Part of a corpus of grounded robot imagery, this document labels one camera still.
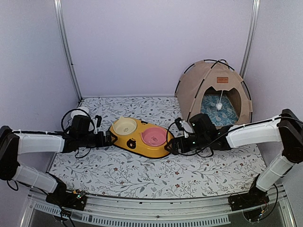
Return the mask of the cream paw print bowl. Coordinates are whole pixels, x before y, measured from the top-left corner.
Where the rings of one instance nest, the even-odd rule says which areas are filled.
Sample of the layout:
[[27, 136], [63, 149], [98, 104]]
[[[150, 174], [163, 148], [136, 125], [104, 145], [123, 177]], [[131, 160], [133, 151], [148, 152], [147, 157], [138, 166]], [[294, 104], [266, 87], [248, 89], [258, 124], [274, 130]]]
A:
[[126, 136], [132, 134], [137, 129], [137, 123], [133, 118], [120, 116], [112, 124], [112, 128], [117, 135]]

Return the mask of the yellow bear bowl stand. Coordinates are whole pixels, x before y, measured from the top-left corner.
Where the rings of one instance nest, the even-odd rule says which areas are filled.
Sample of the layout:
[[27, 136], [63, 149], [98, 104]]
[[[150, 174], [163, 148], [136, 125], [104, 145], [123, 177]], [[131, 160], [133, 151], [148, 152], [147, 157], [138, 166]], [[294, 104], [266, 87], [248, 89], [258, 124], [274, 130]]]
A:
[[109, 130], [117, 137], [116, 147], [151, 159], [168, 156], [165, 145], [174, 138], [163, 127], [131, 117], [121, 116]]

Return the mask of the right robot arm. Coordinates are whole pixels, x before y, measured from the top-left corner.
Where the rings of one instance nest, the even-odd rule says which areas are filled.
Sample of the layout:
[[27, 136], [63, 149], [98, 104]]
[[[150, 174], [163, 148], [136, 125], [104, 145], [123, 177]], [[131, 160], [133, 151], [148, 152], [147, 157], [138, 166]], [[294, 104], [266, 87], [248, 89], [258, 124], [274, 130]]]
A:
[[267, 191], [294, 166], [303, 161], [303, 123], [289, 109], [259, 122], [216, 128], [207, 114], [199, 113], [188, 122], [174, 122], [184, 136], [170, 139], [164, 146], [173, 155], [194, 156], [206, 148], [231, 150], [244, 145], [281, 142], [283, 149], [253, 181], [245, 195], [248, 206], [255, 206]]

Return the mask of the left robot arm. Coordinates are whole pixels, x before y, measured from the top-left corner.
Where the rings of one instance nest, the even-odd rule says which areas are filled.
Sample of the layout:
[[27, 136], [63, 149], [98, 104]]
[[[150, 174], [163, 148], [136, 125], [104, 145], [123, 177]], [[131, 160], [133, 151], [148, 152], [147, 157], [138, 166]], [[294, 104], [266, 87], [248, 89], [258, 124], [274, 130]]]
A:
[[71, 153], [80, 148], [109, 147], [117, 141], [111, 131], [97, 131], [102, 118], [76, 115], [62, 132], [13, 131], [9, 126], [0, 129], [0, 178], [35, 187], [50, 194], [60, 205], [70, 202], [64, 182], [18, 162], [27, 153]]

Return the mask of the blue snowman print cushion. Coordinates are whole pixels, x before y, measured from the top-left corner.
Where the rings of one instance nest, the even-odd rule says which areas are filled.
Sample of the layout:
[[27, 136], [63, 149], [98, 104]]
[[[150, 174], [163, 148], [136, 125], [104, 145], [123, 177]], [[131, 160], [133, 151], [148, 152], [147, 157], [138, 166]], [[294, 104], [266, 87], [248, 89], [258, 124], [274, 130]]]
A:
[[205, 95], [201, 103], [201, 113], [207, 114], [215, 126], [233, 125], [238, 115], [226, 95]]

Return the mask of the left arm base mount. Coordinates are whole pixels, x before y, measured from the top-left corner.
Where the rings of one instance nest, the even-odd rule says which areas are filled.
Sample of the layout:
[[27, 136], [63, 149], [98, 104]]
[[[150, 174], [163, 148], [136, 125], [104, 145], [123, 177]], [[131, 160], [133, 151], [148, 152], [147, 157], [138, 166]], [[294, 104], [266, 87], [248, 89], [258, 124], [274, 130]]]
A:
[[49, 192], [47, 194], [46, 202], [57, 205], [61, 208], [84, 211], [87, 196], [85, 191], [81, 191], [79, 189], [68, 192], [65, 183], [58, 183], [54, 192]]

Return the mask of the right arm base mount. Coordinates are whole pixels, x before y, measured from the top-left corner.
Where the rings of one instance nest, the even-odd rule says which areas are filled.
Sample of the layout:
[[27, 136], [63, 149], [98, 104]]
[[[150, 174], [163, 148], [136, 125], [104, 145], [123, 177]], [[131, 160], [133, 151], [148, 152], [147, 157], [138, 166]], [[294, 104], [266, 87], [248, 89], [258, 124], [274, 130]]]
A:
[[248, 209], [269, 202], [267, 192], [257, 188], [257, 179], [255, 179], [247, 193], [230, 195], [228, 203], [232, 211]]

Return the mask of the pink pet bowl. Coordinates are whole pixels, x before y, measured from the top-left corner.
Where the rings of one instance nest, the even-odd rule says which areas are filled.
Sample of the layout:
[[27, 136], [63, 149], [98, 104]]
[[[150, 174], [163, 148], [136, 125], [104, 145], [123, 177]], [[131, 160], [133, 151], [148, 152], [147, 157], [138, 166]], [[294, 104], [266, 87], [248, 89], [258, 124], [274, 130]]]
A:
[[166, 142], [166, 130], [161, 127], [151, 127], [141, 132], [144, 144], [150, 147], [158, 147]]

